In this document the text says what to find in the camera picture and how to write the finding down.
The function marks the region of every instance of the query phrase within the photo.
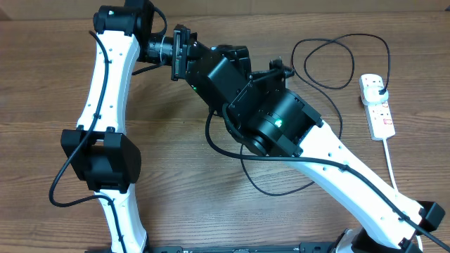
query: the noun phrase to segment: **power strip socket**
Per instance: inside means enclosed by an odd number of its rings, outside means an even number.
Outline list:
[[[361,99],[364,99],[364,89],[373,86],[383,87],[383,79],[376,74],[363,74],[359,79]],[[364,105],[368,128],[374,141],[382,141],[395,135],[394,122],[387,101]]]

